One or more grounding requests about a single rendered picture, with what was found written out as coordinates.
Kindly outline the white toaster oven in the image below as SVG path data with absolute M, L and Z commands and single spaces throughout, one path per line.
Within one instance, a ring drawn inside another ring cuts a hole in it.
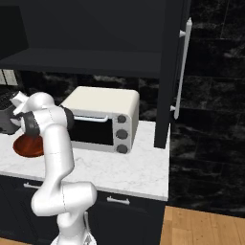
M 140 95 L 135 90 L 78 86 L 61 105 L 74 116 L 109 119 L 107 122 L 75 120 L 69 131 L 72 146 L 129 153 L 139 124 L 139 101 Z

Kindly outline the dark drawer front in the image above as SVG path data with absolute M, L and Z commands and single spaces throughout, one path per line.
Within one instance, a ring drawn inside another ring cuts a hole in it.
M 111 203 L 106 197 L 130 201 Z M 98 245 L 160 245 L 164 201 L 98 191 L 89 210 L 89 226 Z
M 41 181 L 0 175 L 0 186 L 6 196 L 15 225 L 10 239 L 33 245 L 50 245 L 58 235 L 56 217 L 38 217 L 31 208 L 31 201 L 37 189 L 27 189 L 24 183 L 41 186 Z

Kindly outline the dark open wall cabinet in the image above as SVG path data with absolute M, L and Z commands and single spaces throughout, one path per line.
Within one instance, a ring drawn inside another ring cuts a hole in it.
M 165 0 L 0 0 L 0 68 L 156 78 Z

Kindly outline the dark cabinet door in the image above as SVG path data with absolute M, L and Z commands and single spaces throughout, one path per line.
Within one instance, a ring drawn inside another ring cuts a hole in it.
M 169 126 L 173 83 L 178 66 L 179 45 L 183 44 L 181 31 L 186 30 L 191 0 L 167 0 L 164 10 L 161 66 L 157 101 L 154 146 L 165 149 Z

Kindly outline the red-brown bowl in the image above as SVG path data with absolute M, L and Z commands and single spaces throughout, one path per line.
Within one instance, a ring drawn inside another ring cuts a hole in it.
M 27 158 L 35 158 L 44 154 L 43 141 L 40 136 L 31 137 L 22 134 L 14 141 L 12 148 L 18 155 Z

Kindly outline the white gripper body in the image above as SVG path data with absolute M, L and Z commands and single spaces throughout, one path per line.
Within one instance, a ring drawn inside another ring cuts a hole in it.
M 29 97 L 24 93 L 21 91 L 16 91 L 11 95 L 10 101 L 15 106 L 15 108 L 22 110 L 28 99 Z

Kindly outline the white slatted panel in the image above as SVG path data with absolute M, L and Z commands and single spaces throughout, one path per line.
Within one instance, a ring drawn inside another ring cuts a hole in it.
M 14 70 L 3 70 L 0 69 L 0 84 L 17 86 L 17 80 L 15 77 Z

